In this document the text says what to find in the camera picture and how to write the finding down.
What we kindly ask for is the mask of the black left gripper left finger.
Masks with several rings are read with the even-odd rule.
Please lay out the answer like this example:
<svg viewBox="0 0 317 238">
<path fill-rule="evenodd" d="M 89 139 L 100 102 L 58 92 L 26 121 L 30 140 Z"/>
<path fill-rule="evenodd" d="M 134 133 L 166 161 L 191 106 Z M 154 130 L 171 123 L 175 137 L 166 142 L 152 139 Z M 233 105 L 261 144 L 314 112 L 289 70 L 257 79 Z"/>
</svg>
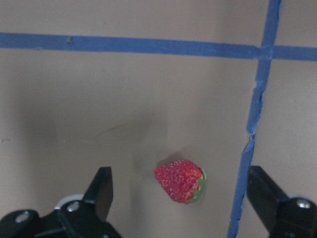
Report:
<svg viewBox="0 0 317 238">
<path fill-rule="evenodd" d="M 41 219 L 38 238 L 120 238 L 107 222 L 113 200 L 112 170 L 98 169 L 86 192 L 63 198 Z"/>
</svg>

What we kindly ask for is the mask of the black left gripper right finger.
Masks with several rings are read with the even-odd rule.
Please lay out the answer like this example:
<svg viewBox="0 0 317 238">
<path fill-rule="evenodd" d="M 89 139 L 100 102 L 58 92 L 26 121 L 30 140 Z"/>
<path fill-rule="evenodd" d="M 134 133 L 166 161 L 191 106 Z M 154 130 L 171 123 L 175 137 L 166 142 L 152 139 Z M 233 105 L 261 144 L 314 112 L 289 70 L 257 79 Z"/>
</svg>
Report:
<svg viewBox="0 0 317 238">
<path fill-rule="evenodd" d="M 317 236 L 317 205 L 287 195 L 260 166 L 248 168 L 247 198 L 270 238 Z"/>
</svg>

